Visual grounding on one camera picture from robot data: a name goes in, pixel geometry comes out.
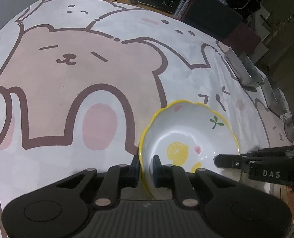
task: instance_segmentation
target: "metal cup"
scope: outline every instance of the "metal cup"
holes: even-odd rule
[[[294,116],[292,115],[290,118],[286,120],[284,123],[284,132],[287,136],[287,139],[290,142],[294,141]]]

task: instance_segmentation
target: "metal container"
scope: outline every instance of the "metal container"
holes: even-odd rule
[[[294,116],[292,115],[284,123],[284,132],[290,142],[294,141]]]
[[[264,83],[265,84],[262,85],[262,91],[265,96],[267,107],[276,115],[282,115],[284,113],[287,113],[287,109],[284,105],[282,95],[276,83],[267,77],[264,78]]]
[[[242,86],[259,87],[264,84],[261,75],[245,52],[230,47],[225,54],[225,59]]]

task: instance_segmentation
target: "bear eyes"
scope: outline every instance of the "bear eyes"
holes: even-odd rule
[[[45,49],[55,48],[55,47],[58,47],[58,45],[55,45],[55,46],[49,46],[49,47],[41,47],[41,48],[39,48],[39,50],[45,50]]]
[[[107,62],[107,59],[105,59],[103,56],[99,55],[96,52],[91,52],[92,55],[96,56],[97,58],[99,58],[100,60],[102,60],[103,62]]]

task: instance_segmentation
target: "table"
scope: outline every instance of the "table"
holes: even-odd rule
[[[0,30],[0,216],[12,199],[85,168],[130,163],[152,115],[178,99],[222,114],[241,153],[290,145],[290,112],[278,118],[260,87],[243,89],[226,49],[111,1],[40,0],[18,14]],[[137,194],[147,196],[139,187],[123,197]]]
[[[102,0],[102,1],[108,1],[108,2],[113,2],[113,3],[117,2],[117,3],[122,3],[122,4],[134,5],[134,4],[131,4],[130,0]],[[149,6],[149,5],[145,5],[145,4],[142,4],[142,3],[137,3],[134,6],[139,7],[139,8],[143,8],[143,9],[146,9],[146,10],[150,10],[150,11],[153,11],[153,12],[157,12],[157,13],[160,13],[162,15],[166,15],[166,16],[168,16],[170,18],[173,18],[172,14],[170,14],[168,12],[160,11],[160,10],[156,9],[155,7],[152,7],[152,6]]]

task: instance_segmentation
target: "yellow rim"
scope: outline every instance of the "yellow rim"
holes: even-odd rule
[[[169,107],[175,105],[175,104],[178,104],[178,103],[189,103],[189,104],[194,104],[194,105],[201,105],[201,106],[204,106],[206,107],[207,109],[209,109],[212,113],[218,115],[226,124],[227,128],[229,129],[229,131],[231,132],[231,134],[233,135],[235,141],[236,141],[236,145],[237,145],[237,152],[238,154],[240,153],[240,146],[238,144],[238,140],[236,138],[236,136],[234,135],[234,133],[231,131],[231,128],[229,127],[229,124],[228,122],[226,121],[226,119],[218,112],[214,111],[214,110],[211,110],[207,105],[203,104],[203,103],[200,103],[200,102],[190,102],[188,100],[177,100],[177,101],[174,101],[172,103],[170,103],[169,105],[167,105],[166,107],[164,108],[161,108],[159,109],[154,115],[153,117],[151,118],[150,120],[150,123],[149,125],[146,127],[146,129],[143,131],[142,133],[142,136],[140,137],[140,141],[139,141],[139,147],[138,147],[138,157],[139,157],[139,162],[140,162],[140,167],[141,167],[141,179],[142,179],[142,182],[143,182],[143,185],[144,185],[144,188],[145,190],[148,192],[148,194],[153,198],[155,199],[155,197],[152,195],[151,191],[149,190],[148,188],[148,185],[147,185],[147,182],[146,182],[146,177],[145,177],[145,169],[144,169],[144,165],[143,165],[143,154],[142,154],[142,149],[143,149],[143,142],[144,142],[144,139],[145,139],[145,135],[148,131],[148,129],[150,128],[151,124],[153,123],[154,119],[164,110],[168,109]]]

